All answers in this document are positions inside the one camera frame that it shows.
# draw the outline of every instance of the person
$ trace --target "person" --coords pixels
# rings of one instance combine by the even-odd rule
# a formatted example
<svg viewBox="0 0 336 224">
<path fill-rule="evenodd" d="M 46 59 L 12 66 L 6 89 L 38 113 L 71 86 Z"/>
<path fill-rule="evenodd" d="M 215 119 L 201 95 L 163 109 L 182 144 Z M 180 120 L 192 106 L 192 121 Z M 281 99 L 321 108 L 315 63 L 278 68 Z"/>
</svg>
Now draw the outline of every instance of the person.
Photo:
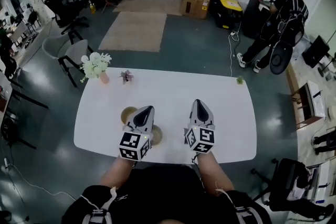
<svg viewBox="0 0 336 224">
<path fill-rule="evenodd" d="M 134 161 L 117 157 L 99 185 L 85 189 L 67 209 L 62 223 L 89 223 L 93 210 L 99 216 L 104 204 L 113 224 L 239 224 L 251 223 L 252 217 L 252 223 L 256 218 L 271 223 L 262 206 L 235 190 L 211 152 L 199 154 L 197 160 L 202 181 L 188 166 L 132 169 Z"/>
<path fill-rule="evenodd" d="M 254 41 L 244 54 L 237 53 L 237 60 L 240 67 L 245 68 L 247 63 L 250 63 L 254 58 L 267 46 L 270 48 L 267 54 L 260 60 L 256 60 L 253 71 L 259 73 L 259 71 L 269 65 L 269 61 L 272 55 L 274 45 L 279 40 L 277 35 L 279 20 L 288 20 L 291 12 L 298 11 L 303 15 L 303 21 L 308 18 L 308 9 L 303 0 L 275 0 L 270 8 L 270 18 L 263 25 L 260 37 Z"/>
<path fill-rule="evenodd" d="M 0 59 L 6 66 L 5 76 L 9 79 L 16 71 L 16 61 L 11 57 L 13 53 L 13 42 L 7 37 L 7 34 L 12 34 L 13 31 L 5 30 L 2 23 L 0 24 Z"/>
<path fill-rule="evenodd" d="M 6 23 L 6 28 L 10 28 L 10 26 L 12 25 L 11 21 L 10 21 L 10 15 L 8 12 L 5 12 L 5 23 Z"/>
<path fill-rule="evenodd" d="M 319 155 L 321 152 L 328 152 L 336 150 L 336 130 L 320 137 L 313 138 L 313 146 L 326 142 L 326 146 L 319 146 L 314 148 L 315 154 Z"/>
</svg>

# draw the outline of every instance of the small plant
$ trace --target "small plant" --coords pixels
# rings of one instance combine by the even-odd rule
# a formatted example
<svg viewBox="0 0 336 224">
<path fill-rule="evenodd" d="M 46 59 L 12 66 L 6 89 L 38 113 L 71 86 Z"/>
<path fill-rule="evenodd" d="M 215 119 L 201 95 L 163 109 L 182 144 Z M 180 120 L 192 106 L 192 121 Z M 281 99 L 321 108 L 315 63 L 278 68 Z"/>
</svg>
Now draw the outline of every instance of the small plant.
<svg viewBox="0 0 336 224">
<path fill-rule="evenodd" d="M 84 70 L 85 77 L 80 81 L 83 83 L 86 78 L 98 78 L 100 74 L 106 71 L 111 59 L 108 54 L 99 54 L 97 52 L 91 53 L 90 58 L 83 55 L 81 58 L 83 65 L 80 69 Z"/>
<path fill-rule="evenodd" d="M 242 85 L 242 84 L 244 84 L 244 79 L 243 79 L 243 77 L 242 76 L 239 76 L 238 78 L 237 78 L 237 84 L 238 85 Z"/>
<path fill-rule="evenodd" d="M 134 78 L 134 76 L 129 70 L 126 70 L 125 72 L 121 72 L 120 77 L 122 77 L 123 84 L 125 84 L 127 81 L 132 81 L 132 79 Z"/>
</svg>

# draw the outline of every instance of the cable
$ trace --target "cable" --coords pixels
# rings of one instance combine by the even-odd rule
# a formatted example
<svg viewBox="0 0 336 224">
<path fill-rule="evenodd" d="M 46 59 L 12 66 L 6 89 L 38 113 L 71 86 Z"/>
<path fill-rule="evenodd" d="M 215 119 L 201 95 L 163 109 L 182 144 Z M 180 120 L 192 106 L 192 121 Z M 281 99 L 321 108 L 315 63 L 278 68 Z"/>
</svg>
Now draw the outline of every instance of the cable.
<svg viewBox="0 0 336 224">
<path fill-rule="evenodd" d="M 63 194 L 65 194 L 65 195 L 68 195 L 72 200 L 76 201 L 76 199 L 73 198 L 73 196 L 71 196 L 70 194 L 65 193 L 65 192 L 63 192 L 63 191 L 60 191 L 60 192 L 55 193 L 55 194 L 52 194 L 51 192 L 47 191 L 45 188 L 42 188 L 42 187 L 39 187 L 39 186 L 36 186 L 36 185 L 33 185 L 33 184 L 29 183 L 29 182 L 23 177 L 23 175 L 22 175 L 21 172 L 18 170 L 18 168 L 16 168 L 15 165 L 13 165 L 13 164 L 9 164 L 9 165 L 12 166 L 12 167 L 14 167 L 14 168 L 17 170 L 17 172 L 20 174 L 21 178 L 22 178 L 28 185 L 30 185 L 30 186 L 32 186 L 32 187 L 35 187 L 35 188 L 42 189 L 42 190 L 44 190 L 46 193 L 48 193 L 48 194 L 50 194 L 50 195 L 52 195 L 52 196 L 56 196 L 56 195 L 59 195 L 59 194 L 63 193 Z"/>
<path fill-rule="evenodd" d="M 229 39 L 230 43 L 230 77 L 232 77 L 232 48 L 231 48 L 230 35 L 227 38 Z"/>
<path fill-rule="evenodd" d="M 195 162 L 195 159 L 196 159 L 196 157 L 198 156 L 198 154 L 200 154 L 200 153 L 196 153 L 196 155 L 195 155 L 193 158 L 191 158 L 191 162 L 192 162 L 193 164 L 195 164 L 195 165 L 197 166 L 197 168 L 198 168 L 198 171 L 200 171 L 200 168 L 199 168 L 198 164 Z"/>
<path fill-rule="evenodd" d="M 19 194 L 20 200 L 21 200 L 21 202 L 22 202 L 22 204 L 23 204 L 23 206 L 24 206 L 24 208 L 25 208 L 25 211 L 26 211 L 26 213 L 27 213 L 27 217 L 26 217 L 26 220 L 25 220 L 25 221 L 29 221 L 29 213 L 28 213 L 27 205 L 26 205 L 26 203 L 23 201 L 22 196 L 21 196 L 19 190 L 18 190 L 17 187 L 15 186 L 14 181 L 12 180 L 12 178 L 10 177 L 10 175 L 9 175 L 8 172 L 7 172 L 7 176 L 8 176 L 8 178 L 9 178 L 9 180 L 12 182 L 14 189 L 15 189 L 15 190 L 17 191 L 17 193 Z"/>
<path fill-rule="evenodd" d="M 3 142 L 4 142 L 4 137 L 2 136 L 2 139 L 1 139 L 1 150 L 2 150 L 2 155 L 5 158 L 6 156 L 5 156 L 5 152 L 4 152 Z M 10 151 L 10 154 L 11 154 L 10 156 L 11 156 L 13 164 L 14 164 L 14 157 L 13 157 L 13 153 L 12 153 L 12 148 L 9 146 L 8 143 L 7 143 L 7 146 L 9 147 L 9 151 Z"/>
<path fill-rule="evenodd" d="M 242 24 L 242 21 L 240 21 L 239 23 L 239 27 L 238 27 L 238 30 L 237 31 L 232 31 L 230 33 L 230 35 L 228 35 L 228 40 L 229 40 L 229 44 L 230 44 L 230 77 L 232 77 L 232 45 L 231 45 L 231 41 L 230 41 L 230 37 L 232 38 L 233 41 L 237 41 L 238 44 L 235 46 L 234 48 L 234 52 L 235 54 L 233 55 L 233 57 L 236 57 L 236 48 L 238 47 L 238 45 L 240 44 L 240 40 L 239 40 L 239 30 L 240 30 L 240 26 Z"/>
</svg>

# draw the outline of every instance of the flower vase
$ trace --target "flower vase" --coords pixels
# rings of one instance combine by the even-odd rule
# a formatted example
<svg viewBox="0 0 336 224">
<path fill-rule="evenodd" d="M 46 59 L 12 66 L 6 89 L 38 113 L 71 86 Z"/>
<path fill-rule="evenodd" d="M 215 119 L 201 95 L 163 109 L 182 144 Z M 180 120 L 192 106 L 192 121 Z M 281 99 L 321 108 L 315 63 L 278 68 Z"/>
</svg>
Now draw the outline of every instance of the flower vase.
<svg viewBox="0 0 336 224">
<path fill-rule="evenodd" d="M 100 80 L 101 80 L 101 82 L 102 82 L 103 84 L 107 84 L 107 83 L 109 83 L 109 81 L 110 81 L 110 78 L 109 78 L 109 76 L 106 74 L 105 71 L 102 72 L 102 73 L 99 75 L 99 78 L 100 78 Z"/>
</svg>

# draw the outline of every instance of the white table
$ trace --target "white table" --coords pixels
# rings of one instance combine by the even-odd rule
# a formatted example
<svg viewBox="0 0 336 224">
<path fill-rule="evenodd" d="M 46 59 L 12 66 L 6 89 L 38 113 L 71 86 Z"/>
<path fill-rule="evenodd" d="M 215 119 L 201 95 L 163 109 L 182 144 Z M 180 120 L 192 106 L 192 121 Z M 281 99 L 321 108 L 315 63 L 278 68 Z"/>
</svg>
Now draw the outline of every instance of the white table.
<svg viewBox="0 0 336 224">
<path fill-rule="evenodd" d="M 19 39 L 21 38 L 21 35 L 24 34 L 28 30 L 28 27 L 24 22 L 21 22 L 18 24 L 18 26 L 15 28 L 14 32 L 11 35 L 7 35 L 12 42 L 19 43 Z"/>
<path fill-rule="evenodd" d="M 13 91 L 12 85 L 2 72 L 0 72 L 0 86 L 4 88 L 2 95 L 7 100 L 4 112 L 0 111 L 0 126 L 1 126 Z"/>
<path fill-rule="evenodd" d="M 184 144 L 192 104 L 202 100 L 213 112 L 216 125 L 213 153 L 219 163 L 253 159 L 256 155 L 256 121 L 246 84 L 236 78 L 205 74 L 129 69 L 132 82 L 122 83 L 121 71 L 108 68 L 110 82 L 90 79 L 81 97 L 75 124 L 75 145 L 84 150 L 118 156 L 123 135 L 120 114 L 124 108 L 152 105 L 154 124 L 163 140 L 152 147 L 146 162 L 191 164 L 195 153 Z"/>
<path fill-rule="evenodd" d="M 325 118 L 325 107 L 322 95 L 318 95 L 314 98 L 314 95 L 320 91 L 319 86 L 310 80 L 307 81 L 307 85 L 309 88 L 312 106 L 314 108 L 314 115 L 320 118 Z"/>
</svg>

